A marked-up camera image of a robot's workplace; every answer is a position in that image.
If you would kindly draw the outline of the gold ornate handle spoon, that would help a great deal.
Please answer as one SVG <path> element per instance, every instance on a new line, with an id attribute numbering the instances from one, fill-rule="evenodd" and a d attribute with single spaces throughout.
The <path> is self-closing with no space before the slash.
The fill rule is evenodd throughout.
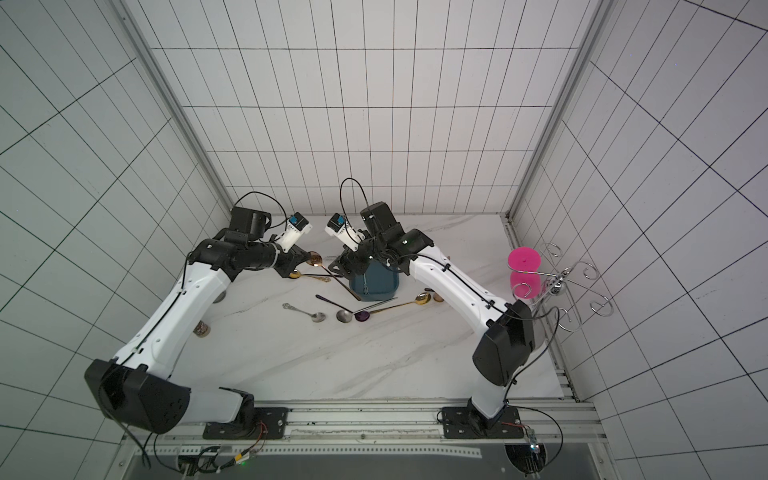
<path id="1" fill-rule="evenodd" d="M 318 280 L 324 283 L 328 283 L 331 281 L 331 278 L 328 275 L 320 275 L 320 274 L 305 274 L 298 270 L 293 270 L 289 274 L 290 279 L 300 279 L 300 278 L 307 278 L 307 279 L 313 279 Z"/>

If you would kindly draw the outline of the copper round spoon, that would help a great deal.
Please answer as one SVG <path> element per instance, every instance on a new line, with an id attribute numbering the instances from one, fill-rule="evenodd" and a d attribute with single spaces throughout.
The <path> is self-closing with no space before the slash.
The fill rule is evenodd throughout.
<path id="1" fill-rule="evenodd" d="M 357 301 L 362 300 L 362 297 L 359 294 L 357 294 L 352 289 L 350 289 L 347 284 L 345 284 L 342 280 L 340 280 L 323 264 L 322 256 L 319 253 L 315 251 L 310 251 L 309 259 L 306 261 L 306 263 L 313 267 L 322 269 L 327 275 L 329 275 L 333 280 L 335 280 L 339 285 L 341 285 L 353 298 L 355 298 Z"/>

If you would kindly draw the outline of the teal plastic storage box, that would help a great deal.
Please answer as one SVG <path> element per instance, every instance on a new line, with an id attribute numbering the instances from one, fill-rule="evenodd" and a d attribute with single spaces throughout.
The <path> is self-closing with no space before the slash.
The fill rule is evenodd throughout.
<path id="1" fill-rule="evenodd" d="M 372 261 L 363 274 L 349 281 L 349 288 L 364 302 L 392 299 L 399 288 L 399 272 L 378 261 Z"/>

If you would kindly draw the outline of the purple iridescent spoon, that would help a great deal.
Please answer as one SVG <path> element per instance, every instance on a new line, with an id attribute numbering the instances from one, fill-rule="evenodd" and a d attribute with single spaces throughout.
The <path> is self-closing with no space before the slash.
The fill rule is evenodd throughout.
<path id="1" fill-rule="evenodd" d="M 337 302 L 329 300 L 328 298 L 326 298 L 326 297 L 324 297 L 322 295 L 316 294 L 315 297 L 318 300 L 321 300 L 321 301 L 323 301 L 325 303 L 328 303 L 330 305 L 338 307 L 339 310 L 336 313 L 336 319 L 338 321 L 340 321 L 341 323 L 351 323 L 352 321 L 365 322 L 371 316 L 370 312 L 367 311 L 367 310 L 360 310 L 360 311 L 354 312 L 354 311 L 352 311 L 350 309 L 347 309 L 347 308 L 343 307 L 342 305 L 338 304 Z"/>

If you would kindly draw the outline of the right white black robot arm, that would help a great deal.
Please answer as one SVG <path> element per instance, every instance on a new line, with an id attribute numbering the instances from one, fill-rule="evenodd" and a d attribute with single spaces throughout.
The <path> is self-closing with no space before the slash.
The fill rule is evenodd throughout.
<path id="1" fill-rule="evenodd" d="M 472 362 L 479 376 L 464 418 L 473 434 L 489 436 L 501 423 L 508 388 L 535 349 L 530 306 L 522 300 L 508 302 L 483 288 L 418 229 L 405 232 L 395 225 L 375 235 L 328 224 L 325 232 L 344 244 L 334 263 L 346 277 L 380 260 L 434 290 L 470 325 L 478 336 Z"/>

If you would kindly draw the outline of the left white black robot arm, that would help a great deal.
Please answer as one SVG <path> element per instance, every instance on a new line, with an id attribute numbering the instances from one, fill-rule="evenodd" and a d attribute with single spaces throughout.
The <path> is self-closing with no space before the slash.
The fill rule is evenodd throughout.
<path id="1" fill-rule="evenodd" d="M 180 354 L 210 306 L 244 270 L 286 278 L 310 259 L 297 245 L 206 239 L 187 257 L 181 278 L 141 330 L 110 360 L 95 360 L 84 379 L 98 407 L 120 427 L 164 434 L 205 423 L 227 438 L 254 433 L 253 397 L 240 390 L 196 391 L 172 382 Z"/>

